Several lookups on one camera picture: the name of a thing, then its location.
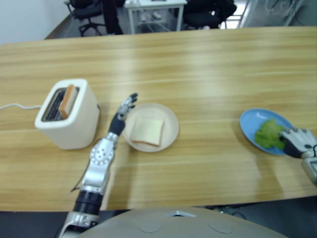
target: black cable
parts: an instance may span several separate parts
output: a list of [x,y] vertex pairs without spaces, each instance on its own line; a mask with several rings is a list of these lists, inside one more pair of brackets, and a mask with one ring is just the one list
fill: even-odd
[[317,147],[317,145],[315,145],[315,146],[313,147],[314,157],[317,157],[316,149],[315,149],[316,147]]
[[73,192],[73,191],[75,191],[75,190],[80,189],[80,187],[78,187],[78,184],[79,184],[80,181],[83,179],[83,177],[84,177],[84,175],[85,175],[85,173],[86,173],[86,171],[87,171],[87,169],[88,169],[89,162],[90,162],[90,160],[88,160],[88,164],[87,164],[87,166],[86,166],[86,168],[85,168],[85,171],[83,172],[83,174],[81,175],[80,179],[78,180],[78,182],[76,183],[76,185],[73,187],[73,189],[72,189],[70,192]]
[[234,212],[234,213],[232,213],[231,215],[232,216],[235,216],[235,214],[238,214],[238,215],[240,215],[244,220],[246,220],[247,218],[246,218],[246,216],[245,215],[243,215],[241,212]]
[[58,229],[57,229],[57,231],[56,231],[56,233],[55,233],[55,235],[54,235],[53,238],[57,238],[57,236],[59,235],[59,233],[60,233],[62,227],[63,227],[63,224],[61,224],[61,225],[58,227]]
[[292,0],[294,1],[294,5],[293,5],[293,11],[294,11],[294,18],[295,20],[302,26],[304,26],[304,24],[297,18],[297,12],[296,12],[296,0]]
[[276,0],[276,2],[272,5],[271,9],[275,8],[275,6],[278,4],[280,0]]

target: plate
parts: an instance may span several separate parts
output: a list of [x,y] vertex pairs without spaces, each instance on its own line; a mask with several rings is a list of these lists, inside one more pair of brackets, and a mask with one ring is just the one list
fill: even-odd
[[[131,134],[138,117],[160,119],[164,121],[160,146],[132,142]],[[175,113],[166,106],[157,103],[147,103],[136,106],[128,114],[125,123],[126,125],[123,131],[125,140],[133,148],[143,152],[157,152],[166,149],[174,142],[179,132],[179,123]]]
[[256,132],[261,128],[262,123],[270,118],[273,118],[276,121],[276,124],[282,125],[284,128],[293,127],[293,125],[281,115],[261,108],[250,109],[242,113],[240,117],[240,127],[246,138],[256,147],[274,155],[286,155],[283,150],[276,147],[266,149],[254,141]]

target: beige plate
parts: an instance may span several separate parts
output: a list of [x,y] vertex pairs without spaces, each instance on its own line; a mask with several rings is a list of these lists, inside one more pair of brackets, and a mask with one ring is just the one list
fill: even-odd
[[[131,141],[131,133],[138,117],[164,120],[160,146],[147,145],[144,143],[134,143]],[[176,115],[169,108],[156,103],[141,104],[134,108],[125,121],[126,126],[123,131],[125,140],[135,149],[143,152],[157,152],[170,146],[177,138],[179,123]]]

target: blue plate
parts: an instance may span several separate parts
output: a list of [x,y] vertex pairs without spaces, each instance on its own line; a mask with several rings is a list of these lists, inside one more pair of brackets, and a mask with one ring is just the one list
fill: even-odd
[[271,118],[273,118],[278,125],[282,125],[285,128],[293,127],[292,124],[281,115],[261,108],[250,109],[242,113],[240,117],[240,127],[247,139],[261,150],[275,155],[286,155],[284,151],[276,147],[266,149],[254,141],[256,132],[261,128],[262,123]]

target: white table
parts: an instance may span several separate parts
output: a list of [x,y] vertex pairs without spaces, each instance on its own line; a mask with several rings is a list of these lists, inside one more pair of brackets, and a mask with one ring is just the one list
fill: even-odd
[[176,31],[181,30],[184,5],[187,4],[186,0],[132,0],[133,2],[126,1],[124,7],[128,10],[131,34],[135,34],[135,24],[133,20],[133,11],[139,10],[153,10],[153,9],[170,9],[178,8]]

